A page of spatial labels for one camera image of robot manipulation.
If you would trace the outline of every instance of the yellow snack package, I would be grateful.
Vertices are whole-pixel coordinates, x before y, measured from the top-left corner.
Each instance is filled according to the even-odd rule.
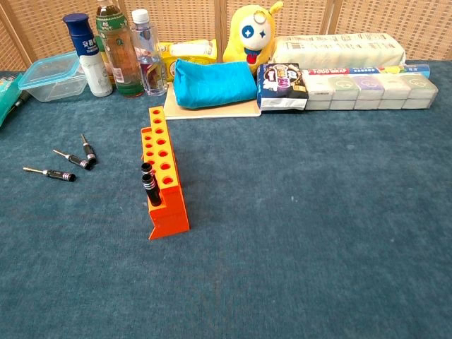
[[[217,62],[217,40],[193,40],[187,42],[161,42],[163,62],[168,81],[174,80],[176,60],[182,59],[195,64],[209,65]]]

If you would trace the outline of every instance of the orange tool holder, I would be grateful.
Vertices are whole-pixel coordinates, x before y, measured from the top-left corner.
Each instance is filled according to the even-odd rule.
[[[149,216],[154,223],[149,240],[153,240],[188,231],[190,226],[163,107],[151,107],[149,117],[152,128],[141,130],[143,160],[155,170],[162,199],[162,204],[154,207],[148,198]]]

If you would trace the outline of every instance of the yellow plush toy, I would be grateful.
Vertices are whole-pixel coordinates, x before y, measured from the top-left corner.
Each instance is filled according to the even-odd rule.
[[[276,14],[283,7],[278,1],[270,10],[258,6],[243,6],[234,13],[224,62],[247,61],[253,74],[260,64],[268,62],[275,42]]]

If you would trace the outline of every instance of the blue folded cloth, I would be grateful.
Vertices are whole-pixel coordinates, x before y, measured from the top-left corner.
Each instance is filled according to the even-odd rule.
[[[201,108],[256,99],[256,83],[245,61],[198,65],[176,61],[174,94],[179,106]]]

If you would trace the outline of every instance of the white bottle cap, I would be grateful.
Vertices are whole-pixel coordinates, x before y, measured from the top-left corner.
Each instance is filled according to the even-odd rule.
[[[132,20],[134,23],[148,23],[149,22],[149,13],[145,9],[136,9],[132,11]]]

